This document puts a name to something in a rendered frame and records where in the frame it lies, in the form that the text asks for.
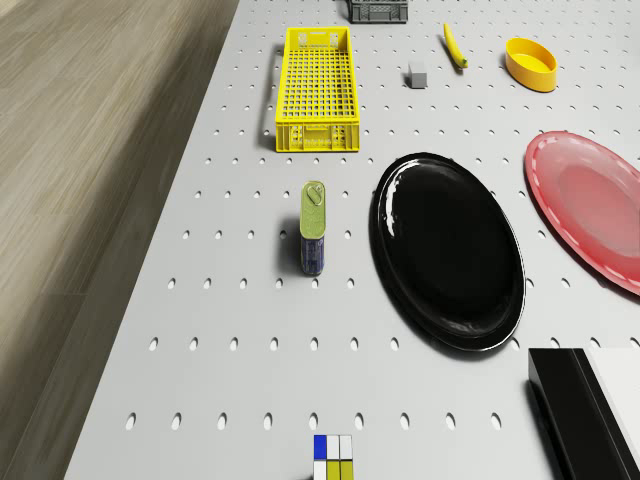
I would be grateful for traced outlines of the dark grey basket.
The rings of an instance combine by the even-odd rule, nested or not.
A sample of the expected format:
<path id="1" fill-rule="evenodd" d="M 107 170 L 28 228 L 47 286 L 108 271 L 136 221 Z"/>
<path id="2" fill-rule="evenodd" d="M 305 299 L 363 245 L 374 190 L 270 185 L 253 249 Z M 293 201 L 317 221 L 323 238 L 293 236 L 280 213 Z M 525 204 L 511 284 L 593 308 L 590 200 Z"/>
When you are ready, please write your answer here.
<path id="1" fill-rule="evenodd" d="M 408 21 L 408 0 L 347 0 L 353 24 L 400 23 Z"/>

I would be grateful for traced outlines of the black stove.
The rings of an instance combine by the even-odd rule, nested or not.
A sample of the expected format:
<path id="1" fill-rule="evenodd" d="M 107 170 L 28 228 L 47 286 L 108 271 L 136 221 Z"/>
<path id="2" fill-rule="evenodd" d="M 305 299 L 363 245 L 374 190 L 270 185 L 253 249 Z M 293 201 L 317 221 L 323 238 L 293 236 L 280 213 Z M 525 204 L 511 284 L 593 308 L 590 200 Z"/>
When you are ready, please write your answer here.
<path id="1" fill-rule="evenodd" d="M 640 480 L 640 450 L 592 355 L 531 348 L 528 375 L 565 480 Z"/>

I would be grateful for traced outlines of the red plate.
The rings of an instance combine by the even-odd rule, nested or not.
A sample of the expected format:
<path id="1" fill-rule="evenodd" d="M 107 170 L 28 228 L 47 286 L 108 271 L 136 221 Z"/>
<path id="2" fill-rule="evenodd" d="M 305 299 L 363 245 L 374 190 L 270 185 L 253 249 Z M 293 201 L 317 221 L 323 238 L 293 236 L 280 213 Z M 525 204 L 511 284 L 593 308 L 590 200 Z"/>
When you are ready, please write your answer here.
<path id="1" fill-rule="evenodd" d="M 524 168 L 550 225 L 586 263 L 640 296 L 640 171 L 586 137 L 537 135 Z"/>

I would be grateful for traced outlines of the yellow basket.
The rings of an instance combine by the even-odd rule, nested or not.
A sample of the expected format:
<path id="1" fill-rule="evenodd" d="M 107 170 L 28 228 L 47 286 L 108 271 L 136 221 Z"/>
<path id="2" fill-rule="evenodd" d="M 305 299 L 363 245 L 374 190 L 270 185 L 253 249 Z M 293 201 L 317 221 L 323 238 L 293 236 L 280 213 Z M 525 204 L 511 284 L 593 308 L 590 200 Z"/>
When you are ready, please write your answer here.
<path id="1" fill-rule="evenodd" d="M 276 150 L 358 151 L 359 112 L 350 29 L 289 28 L 276 105 Z"/>

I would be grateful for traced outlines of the banana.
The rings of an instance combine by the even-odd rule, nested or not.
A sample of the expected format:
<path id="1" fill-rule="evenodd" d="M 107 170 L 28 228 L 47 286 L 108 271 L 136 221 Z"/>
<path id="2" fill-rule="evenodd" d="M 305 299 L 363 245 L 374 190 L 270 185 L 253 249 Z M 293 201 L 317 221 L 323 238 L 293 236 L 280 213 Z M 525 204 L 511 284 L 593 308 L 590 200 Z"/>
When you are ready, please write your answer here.
<path id="1" fill-rule="evenodd" d="M 468 60 L 460 51 L 458 44 L 455 40 L 453 32 L 448 23 L 443 24 L 444 39 L 449 51 L 449 54 L 459 69 L 466 69 L 468 67 Z"/>

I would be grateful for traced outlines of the flat-sided can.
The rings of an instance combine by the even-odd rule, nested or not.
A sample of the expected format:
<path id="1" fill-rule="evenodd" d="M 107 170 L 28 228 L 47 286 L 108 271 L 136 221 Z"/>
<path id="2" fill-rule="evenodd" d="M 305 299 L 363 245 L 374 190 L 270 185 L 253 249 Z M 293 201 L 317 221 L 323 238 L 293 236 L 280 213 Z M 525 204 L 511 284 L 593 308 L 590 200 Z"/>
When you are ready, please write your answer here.
<path id="1" fill-rule="evenodd" d="M 320 181 L 307 181 L 301 191 L 301 266 L 305 274 L 319 275 L 324 268 L 326 190 Z"/>

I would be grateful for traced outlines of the yellow bowl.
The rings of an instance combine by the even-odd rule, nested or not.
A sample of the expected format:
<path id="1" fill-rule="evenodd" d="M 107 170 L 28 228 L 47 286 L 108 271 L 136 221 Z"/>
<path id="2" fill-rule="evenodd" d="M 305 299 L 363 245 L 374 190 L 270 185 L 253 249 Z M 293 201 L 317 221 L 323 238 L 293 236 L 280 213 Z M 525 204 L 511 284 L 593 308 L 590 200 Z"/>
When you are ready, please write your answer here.
<path id="1" fill-rule="evenodd" d="M 514 37 L 506 42 L 505 63 L 509 74 L 520 84 L 538 92 L 556 88 L 558 63 L 543 45 L 526 38 Z"/>

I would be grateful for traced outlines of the puzzle cube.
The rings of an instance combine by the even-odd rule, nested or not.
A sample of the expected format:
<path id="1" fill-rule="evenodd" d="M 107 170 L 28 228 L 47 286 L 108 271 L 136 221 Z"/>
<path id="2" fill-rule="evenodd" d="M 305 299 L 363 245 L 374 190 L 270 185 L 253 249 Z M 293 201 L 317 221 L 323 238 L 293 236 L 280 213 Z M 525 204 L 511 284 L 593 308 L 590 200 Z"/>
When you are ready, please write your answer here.
<path id="1" fill-rule="evenodd" d="M 314 436 L 313 480 L 354 480 L 351 435 Z"/>

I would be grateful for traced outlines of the black plate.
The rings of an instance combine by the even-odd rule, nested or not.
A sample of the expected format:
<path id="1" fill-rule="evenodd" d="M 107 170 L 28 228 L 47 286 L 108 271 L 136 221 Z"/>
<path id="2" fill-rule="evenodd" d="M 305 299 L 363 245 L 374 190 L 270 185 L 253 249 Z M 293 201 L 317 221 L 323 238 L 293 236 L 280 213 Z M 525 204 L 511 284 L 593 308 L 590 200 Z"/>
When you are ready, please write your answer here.
<path id="1" fill-rule="evenodd" d="M 526 293 L 516 235 L 493 194 L 453 159 L 394 160 L 373 193 L 369 239 L 385 290 L 419 331 L 475 352 L 515 332 Z"/>

